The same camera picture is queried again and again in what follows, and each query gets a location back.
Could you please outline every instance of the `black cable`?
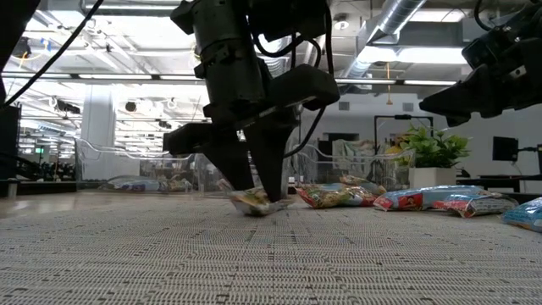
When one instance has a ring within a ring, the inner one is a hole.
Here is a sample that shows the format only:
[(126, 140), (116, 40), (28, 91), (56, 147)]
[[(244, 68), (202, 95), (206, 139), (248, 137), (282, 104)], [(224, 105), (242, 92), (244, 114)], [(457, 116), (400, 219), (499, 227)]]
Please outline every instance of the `black cable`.
[(314, 39), (307, 39), (307, 42), (312, 44), (316, 49), (316, 61), (314, 62), (314, 67), (317, 68), (322, 60), (322, 48), (317, 42), (314, 41)]
[[(331, 22), (332, 22), (331, 11), (329, 10), (329, 6), (326, 6), (326, 11), (325, 11), (325, 26), (326, 26), (326, 28), (325, 28), (325, 31), (326, 31), (325, 32), (325, 52), (326, 52), (326, 57), (328, 59), (328, 72), (332, 76), (335, 77), (335, 67), (333, 65), (333, 50), (332, 50), (332, 47), (331, 47), (331, 31), (333, 29), (333, 26), (332, 26)], [(303, 139), (301, 144), (299, 146), (297, 146), (296, 148), (294, 148), (291, 152), (286, 153), (285, 158), (288, 158), (288, 157), (291, 157), (291, 156), (295, 155), (296, 153), (300, 152), (306, 146), (306, 144), (311, 139), (311, 136), (314, 133), (314, 130), (316, 129), (316, 126), (318, 125), (318, 122), (320, 122), (320, 119), (324, 115), (324, 112), (325, 112), (325, 107), (320, 109), (320, 111), (318, 111), (318, 114), (316, 115), (316, 118), (314, 118), (314, 121), (312, 122), (311, 128), (308, 130), (308, 133), (305, 135), (305, 139)]]
[(302, 36), (298, 36), (298, 37), (296, 37), (296, 39), (294, 39), (293, 42), (291, 42), (288, 46), (286, 46), (282, 50), (280, 50), (280, 51), (278, 51), (276, 53), (271, 53), (271, 52), (269, 52), (269, 51), (267, 51), (266, 49), (263, 48), (262, 43), (260, 42), (260, 39), (257, 37), (256, 34), (253, 33), (252, 37), (253, 37), (254, 45), (257, 47), (257, 49), (260, 51), (260, 53), (262, 55), (265, 55), (265, 56), (269, 57), (269, 58), (283, 57), (286, 54), (290, 53), (294, 48), (299, 46), (302, 42), (305, 41)]
[(0, 111), (4, 110), (7, 106), (14, 103), (21, 95), (23, 95), (34, 83), (36, 80), (38, 80), (44, 73), (47, 72), (49, 68), (56, 62), (60, 56), (68, 49), (68, 47), (74, 42), (75, 38), (83, 31), (85, 28), (86, 22), (92, 18), (94, 13), (100, 8), (100, 5), (102, 5), (103, 0), (97, 0), (92, 9), (88, 12), (86, 17), (81, 21), (79, 26), (75, 29), (75, 31), (72, 33), (72, 35), (68, 38), (68, 40), (63, 44), (63, 46), (60, 47), (58, 52), (54, 54), (44, 65), (41, 67), (39, 71), (37, 71), (34, 76), (32, 76), (28, 82), (20, 88), (7, 102), (2, 104), (2, 107), (0, 108)]
[(465, 16), (465, 18), (468, 18), (467, 13), (465, 13), (465, 11), (462, 10), (462, 8), (452, 8), (452, 9), (450, 10), (450, 12), (446, 13), (446, 15), (444, 15), (444, 17), (442, 17), (442, 19), (440, 20), (440, 22), (444, 21), (444, 19), (446, 19), (446, 17), (448, 17), (451, 13), (453, 13), (453, 12), (456, 11), (456, 10), (462, 12), (463, 15)]
[(491, 31), (491, 27), (484, 24), (482, 20), (480, 19), (480, 7), (482, 6), (482, 0), (478, 0), (476, 2), (476, 6), (474, 7), (474, 19), (476, 20), (476, 23), (479, 27), (481, 27), (485, 31)]
[[(291, 41), (293, 42), (295, 39), (296, 39), (296, 33), (293, 33), (291, 35)], [(296, 59), (297, 59), (296, 57), (297, 57), (296, 47), (294, 47), (291, 49), (290, 69), (294, 69), (296, 67)]]

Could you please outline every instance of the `green plant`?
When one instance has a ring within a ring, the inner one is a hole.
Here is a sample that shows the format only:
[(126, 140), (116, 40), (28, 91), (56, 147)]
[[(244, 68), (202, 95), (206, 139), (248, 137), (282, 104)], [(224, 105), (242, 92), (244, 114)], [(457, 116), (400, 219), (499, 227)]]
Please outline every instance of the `green plant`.
[(468, 139), (460, 136), (445, 137), (444, 131), (435, 132), (436, 137), (429, 136), (424, 127), (415, 128), (411, 125), (402, 149), (416, 151), (417, 168), (444, 168), (449, 169), (458, 164), (459, 158), (468, 157)]

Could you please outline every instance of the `white column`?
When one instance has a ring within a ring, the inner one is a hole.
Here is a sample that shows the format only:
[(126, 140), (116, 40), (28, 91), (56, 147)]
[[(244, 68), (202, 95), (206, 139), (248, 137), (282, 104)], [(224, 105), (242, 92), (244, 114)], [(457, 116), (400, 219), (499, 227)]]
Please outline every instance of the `white column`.
[[(86, 86), (81, 139), (97, 150), (114, 147), (117, 110), (111, 86)], [(113, 165), (119, 158), (112, 153), (97, 152), (85, 143), (78, 152), (81, 158), (82, 180), (109, 180), (115, 176)]]
[(95, 145), (114, 147), (116, 120), (117, 109), (112, 87), (86, 86), (81, 139)]

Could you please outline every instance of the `crumpled snack bag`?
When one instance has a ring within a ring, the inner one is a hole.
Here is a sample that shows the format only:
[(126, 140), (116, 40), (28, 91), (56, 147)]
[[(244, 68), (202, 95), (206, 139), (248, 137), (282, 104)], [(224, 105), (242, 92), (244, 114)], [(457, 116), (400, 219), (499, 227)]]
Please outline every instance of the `crumpled snack bag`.
[(290, 198), (278, 202), (270, 202), (268, 194), (261, 186), (246, 191), (234, 191), (231, 184), (225, 179), (219, 180), (217, 185), (220, 190), (228, 194), (235, 209), (248, 216), (267, 216), (283, 210), (294, 203), (294, 200)]
[(542, 197), (506, 211), (502, 214), (502, 221), (542, 233)]
[(153, 178), (122, 175), (108, 180), (98, 187), (99, 190), (115, 191), (164, 191), (168, 190), (165, 181)]
[(378, 197), (374, 206), (389, 211), (422, 211), (433, 208), (433, 203), (444, 201), (454, 194), (490, 194), (476, 186), (435, 186), (417, 190), (389, 191)]
[(376, 196), (360, 186), (341, 183), (305, 185), (296, 188), (297, 194), (312, 208), (372, 207)]
[(353, 175), (341, 176), (340, 182), (346, 184), (347, 186), (360, 186), (376, 196), (380, 196), (386, 193), (386, 189), (383, 186), (379, 186), (369, 180), (359, 178)]
[(502, 214), (517, 206), (517, 201), (500, 193), (455, 194), (444, 201), (435, 201), (433, 208), (440, 208), (459, 214), (463, 218)]

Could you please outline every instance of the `desk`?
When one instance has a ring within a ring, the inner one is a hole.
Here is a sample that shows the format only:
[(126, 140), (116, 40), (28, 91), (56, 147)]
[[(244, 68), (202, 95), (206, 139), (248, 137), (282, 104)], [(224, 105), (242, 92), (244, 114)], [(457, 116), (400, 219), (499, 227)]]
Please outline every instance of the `desk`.
[(482, 186), (485, 190), (490, 188), (508, 188), (513, 189), (513, 193), (503, 193), (516, 199), (520, 203), (526, 203), (542, 194), (521, 193), (521, 181), (542, 181), (542, 175), (481, 175), (479, 179), (460, 179), (458, 185), (463, 186)]

